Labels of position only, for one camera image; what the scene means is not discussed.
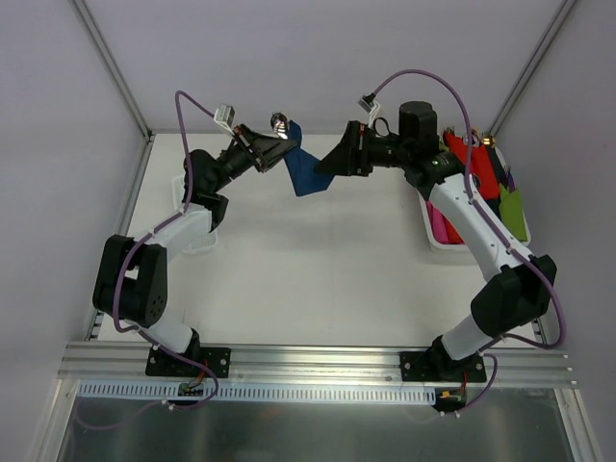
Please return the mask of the wooden handle spoon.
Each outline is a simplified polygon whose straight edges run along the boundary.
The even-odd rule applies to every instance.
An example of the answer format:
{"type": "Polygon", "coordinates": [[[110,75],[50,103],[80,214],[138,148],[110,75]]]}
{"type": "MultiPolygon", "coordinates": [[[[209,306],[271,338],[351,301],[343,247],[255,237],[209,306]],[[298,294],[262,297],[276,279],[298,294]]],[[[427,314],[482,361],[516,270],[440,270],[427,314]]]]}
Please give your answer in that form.
{"type": "Polygon", "coordinates": [[[281,112],[275,112],[270,117],[270,127],[272,132],[280,139],[287,140],[289,138],[289,120],[281,112]]]}

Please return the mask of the blue paper napkin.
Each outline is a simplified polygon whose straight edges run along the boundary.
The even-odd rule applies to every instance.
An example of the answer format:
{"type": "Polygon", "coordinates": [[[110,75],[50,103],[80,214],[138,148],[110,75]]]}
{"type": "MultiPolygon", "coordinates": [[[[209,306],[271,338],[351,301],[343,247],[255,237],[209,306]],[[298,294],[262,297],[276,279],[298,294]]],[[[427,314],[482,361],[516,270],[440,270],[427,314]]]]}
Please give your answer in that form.
{"type": "Polygon", "coordinates": [[[302,148],[302,130],[293,120],[289,121],[287,135],[296,143],[296,147],[284,156],[284,163],[295,195],[302,197],[326,191],[333,182],[334,176],[315,173],[319,160],[302,148]]]}

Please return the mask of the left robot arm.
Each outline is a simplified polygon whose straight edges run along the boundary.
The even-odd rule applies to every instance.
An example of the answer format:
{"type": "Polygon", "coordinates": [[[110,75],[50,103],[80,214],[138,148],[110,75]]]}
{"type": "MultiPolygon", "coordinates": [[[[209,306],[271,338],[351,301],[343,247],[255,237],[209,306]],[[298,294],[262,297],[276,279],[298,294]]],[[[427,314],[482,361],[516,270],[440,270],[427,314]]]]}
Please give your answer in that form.
{"type": "Polygon", "coordinates": [[[112,318],[117,332],[136,332],[165,352],[178,374],[196,372],[201,363],[199,335],[167,310],[167,266],[222,223],[228,199],[221,190],[251,169],[271,170],[298,147],[290,135],[268,136],[240,124],[216,157],[203,149],[187,150],[177,210],[136,237],[115,234],[105,242],[93,306],[112,318]]]}

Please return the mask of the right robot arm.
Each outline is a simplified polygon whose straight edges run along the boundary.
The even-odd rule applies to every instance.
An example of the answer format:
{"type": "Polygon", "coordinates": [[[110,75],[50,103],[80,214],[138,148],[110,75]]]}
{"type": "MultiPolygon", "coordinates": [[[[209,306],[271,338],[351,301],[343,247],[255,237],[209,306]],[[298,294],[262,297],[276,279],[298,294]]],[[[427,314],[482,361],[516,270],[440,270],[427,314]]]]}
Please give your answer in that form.
{"type": "Polygon", "coordinates": [[[535,256],[485,203],[460,159],[440,147],[437,115],[423,101],[398,109],[398,132],[381,135],[353,120],[315,171],[368,176],[375,167],[398,167],[406,181],[453,225],[486,282],[470,314],[437,337],[408,371],[421,378],[457,381],[479,352],[511,330],[546,314],[556,276],[553,259],[535,256]]]}

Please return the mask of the pink napkin roll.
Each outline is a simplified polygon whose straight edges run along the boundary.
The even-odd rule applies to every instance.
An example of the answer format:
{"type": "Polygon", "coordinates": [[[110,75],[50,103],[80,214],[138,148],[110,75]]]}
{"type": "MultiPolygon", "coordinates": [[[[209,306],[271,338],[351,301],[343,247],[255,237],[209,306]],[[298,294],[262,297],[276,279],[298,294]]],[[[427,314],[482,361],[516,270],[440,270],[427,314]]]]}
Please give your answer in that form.
{"type": "Polygon", "coordinates": [[[426,210],[434,240],[439,244],[449,244],[449,235],[443,215],[430,202],[426,202],[426,210]]]}

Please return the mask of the green napkin roll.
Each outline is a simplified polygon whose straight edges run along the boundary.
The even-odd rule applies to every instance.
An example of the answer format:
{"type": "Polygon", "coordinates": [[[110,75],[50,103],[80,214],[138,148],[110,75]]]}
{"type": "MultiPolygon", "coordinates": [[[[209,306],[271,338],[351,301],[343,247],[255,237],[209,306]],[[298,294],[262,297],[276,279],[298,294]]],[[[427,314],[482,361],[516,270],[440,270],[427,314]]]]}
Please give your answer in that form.
{"type": "Polygon", "coordinates": [[[520,242],[527,242],[526,222],[520,193],[511,192],[500,185],[500,220],[508,231],[520,242]]]}

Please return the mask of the small white basket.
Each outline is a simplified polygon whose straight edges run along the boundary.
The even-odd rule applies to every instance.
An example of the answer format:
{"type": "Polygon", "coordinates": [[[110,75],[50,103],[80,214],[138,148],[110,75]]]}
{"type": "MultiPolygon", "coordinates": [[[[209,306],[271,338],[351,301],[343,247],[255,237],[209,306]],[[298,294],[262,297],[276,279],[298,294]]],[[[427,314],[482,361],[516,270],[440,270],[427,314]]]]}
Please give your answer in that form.
{"type": "MultiPolygon", "coordinates": [[[[182,198],[184,196],[184,191],[184,177],[182,175],[173,177],[171,180],[171,197],[175,209],[183,207],[182,198]]],[[[186,255],[202,255],[208,253],[218,244],[218,231],[209,231],[208,224],[210,224],[210,221],[205,220],[205,211],[196,210],[196,212],[197,215],[191,219],[187,229],[182,232],[182,236],[185,240],[191,238],[182,248],[182,252],[186,255]]]]}

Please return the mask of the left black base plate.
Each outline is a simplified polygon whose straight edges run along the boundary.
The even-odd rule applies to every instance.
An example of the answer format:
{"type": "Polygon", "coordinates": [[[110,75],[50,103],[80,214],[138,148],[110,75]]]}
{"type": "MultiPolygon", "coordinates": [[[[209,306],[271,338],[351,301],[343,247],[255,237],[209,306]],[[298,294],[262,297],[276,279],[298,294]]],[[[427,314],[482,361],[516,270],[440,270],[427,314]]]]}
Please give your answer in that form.
{"type": "Polygon", "coordinates": [[[150,377],[197,377],[203,370],[194,365],[207,367],[216,378],[227,378],[231,366],[232,349],[228,347],[201,346],[189,364],[167,352],[152,347],[148,352],[145,375],[150,377]]]}

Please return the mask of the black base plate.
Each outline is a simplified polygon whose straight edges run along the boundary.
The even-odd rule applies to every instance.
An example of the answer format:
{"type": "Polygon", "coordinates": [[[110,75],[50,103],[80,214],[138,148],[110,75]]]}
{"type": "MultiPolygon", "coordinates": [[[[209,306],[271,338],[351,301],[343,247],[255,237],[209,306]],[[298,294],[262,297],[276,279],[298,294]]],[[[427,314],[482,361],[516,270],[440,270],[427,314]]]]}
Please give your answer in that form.
{"type": "Polygon", "coordinates": [[[207,367],[216,378],[227,378],[231,366],[232,349],[228,347],[201,346],[189,364],[167,352],[152,347],[148,352],[145,375],[150,377],[197,377],[203,370],[194,365],[207,367]]]}
{"type": "Polygon", "coordinates": [[[432,351],[401,351],[398,354],[403,382],[467,382],[487,380],[483,359],[477,354],[464,360],[451,361],[432,351]]]}

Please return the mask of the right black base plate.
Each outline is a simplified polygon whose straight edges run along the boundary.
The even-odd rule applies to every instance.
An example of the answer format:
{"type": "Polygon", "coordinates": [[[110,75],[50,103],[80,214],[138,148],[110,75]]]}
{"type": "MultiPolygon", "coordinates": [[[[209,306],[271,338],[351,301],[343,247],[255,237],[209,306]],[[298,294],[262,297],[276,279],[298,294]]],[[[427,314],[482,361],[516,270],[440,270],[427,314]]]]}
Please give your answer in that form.
{"type": "Polygon", "coordinates": [[[467,382],[487,380],[483,359],[477,354],[464,360],[451,361],[432,351],[401,351],[398,354],[403,382],[467,382]]]}

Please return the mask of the aluminium rail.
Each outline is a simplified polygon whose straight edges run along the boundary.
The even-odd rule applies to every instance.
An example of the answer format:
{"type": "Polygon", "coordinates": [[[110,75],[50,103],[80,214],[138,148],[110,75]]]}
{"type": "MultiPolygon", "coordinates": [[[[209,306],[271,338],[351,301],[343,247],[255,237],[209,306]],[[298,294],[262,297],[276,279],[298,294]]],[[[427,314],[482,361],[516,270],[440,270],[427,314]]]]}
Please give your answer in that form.
{"type": "MultiPolygon", "coordinates": [[[[408,385],[411,362],[401,347],[229,345],[230,362],[218,379],[228,383],[408,385]]],[[[144,379],[149,347],[136,342],[71,342],[57,372],[61,379],[144,379]]],[[[577,373],[558,350],[491,349],[476,369],[495,372],[494,387],[576,389],[577,373]]]]}

